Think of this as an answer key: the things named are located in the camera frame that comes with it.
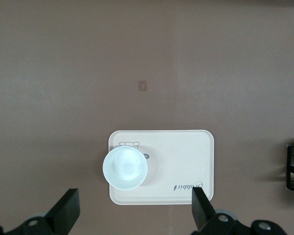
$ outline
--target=screw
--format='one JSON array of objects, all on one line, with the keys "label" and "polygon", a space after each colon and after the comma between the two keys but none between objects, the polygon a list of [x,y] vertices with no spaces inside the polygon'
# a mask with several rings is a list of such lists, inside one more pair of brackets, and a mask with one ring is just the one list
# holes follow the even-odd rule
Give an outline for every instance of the screw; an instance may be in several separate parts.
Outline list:
[{"label": "screw", "polygon": [[34,225],[36,225],[38,223],[38,220],[32,220],[32,221],[30,221],[27,225],[28,226],[34,226]]},{"label": "screw", "polygon": [[259,225],[258,225],[261,229],[263,230],[271,230],[271,227],[269,224],[265,223],[265,222],[260,222]]},{"label": "screw", "polygon": [[224,215],[224,214],[221,214],[218,216],[218,219],[222,222],[227,222],[229,221],[229,219]]}]

